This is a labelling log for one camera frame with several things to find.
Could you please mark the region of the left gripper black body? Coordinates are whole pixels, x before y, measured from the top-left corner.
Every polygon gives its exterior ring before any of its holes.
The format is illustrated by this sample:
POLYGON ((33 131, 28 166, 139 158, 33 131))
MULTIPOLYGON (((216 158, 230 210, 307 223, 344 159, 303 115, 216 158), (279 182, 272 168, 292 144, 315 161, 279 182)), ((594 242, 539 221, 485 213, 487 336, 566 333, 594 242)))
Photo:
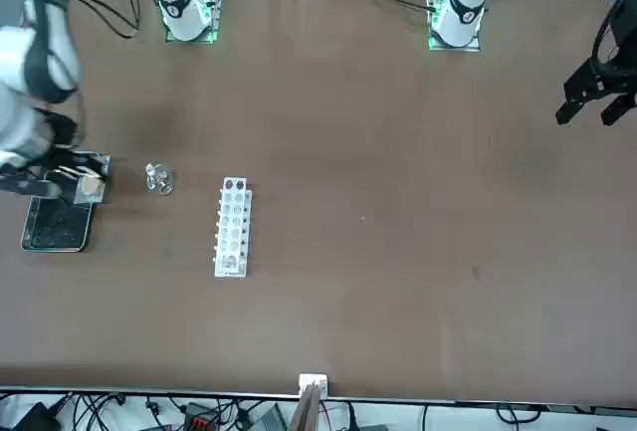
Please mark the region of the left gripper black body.
POLYGON ((594 73, 600 92, 623 91, 636 82, 636 0, 618 0, 594 41, 594 73), (601 62, 599 47, 610 30, 615 55, 601 62))

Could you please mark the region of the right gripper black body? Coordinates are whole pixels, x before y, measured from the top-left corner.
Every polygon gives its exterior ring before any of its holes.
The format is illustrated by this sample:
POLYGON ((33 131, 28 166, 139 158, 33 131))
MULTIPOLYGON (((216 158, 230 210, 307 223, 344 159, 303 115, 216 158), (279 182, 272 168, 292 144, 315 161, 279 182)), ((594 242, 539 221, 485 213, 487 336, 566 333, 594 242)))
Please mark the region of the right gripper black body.
POLYGON ((62 189, 49 180, 40 179, 30 173, 2 174, 1 190, 25 196, 59 198, 62 189))

